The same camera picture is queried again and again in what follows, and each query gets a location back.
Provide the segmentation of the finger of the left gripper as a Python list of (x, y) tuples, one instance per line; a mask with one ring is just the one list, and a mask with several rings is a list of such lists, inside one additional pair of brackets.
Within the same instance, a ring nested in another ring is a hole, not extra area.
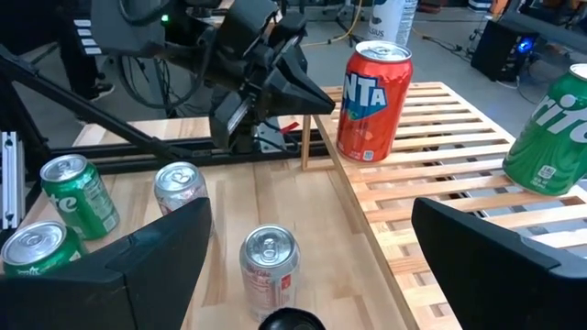
[(303, 64), (298, 57), (298, 47), (283, 44), (274, 63), (274, 82), (277, 85), (304, 85), (306, 80)]
[(264, 81), (260, 108), (269, 115), (330, 115), (335, 102), (300, 69), (273, 70)]

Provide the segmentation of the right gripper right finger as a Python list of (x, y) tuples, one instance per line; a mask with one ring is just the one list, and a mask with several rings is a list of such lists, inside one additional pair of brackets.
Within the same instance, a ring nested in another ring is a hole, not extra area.
[(462, 328), (586, 328), (585, 259), (424, 197), (411, 223)]

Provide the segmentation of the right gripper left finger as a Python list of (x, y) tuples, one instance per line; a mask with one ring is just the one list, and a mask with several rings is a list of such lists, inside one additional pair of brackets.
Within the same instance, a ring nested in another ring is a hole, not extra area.
[(178, 329), (205, 263), (211, 204), (198, 198), (37, 277), (1, 280), (4, 329)]

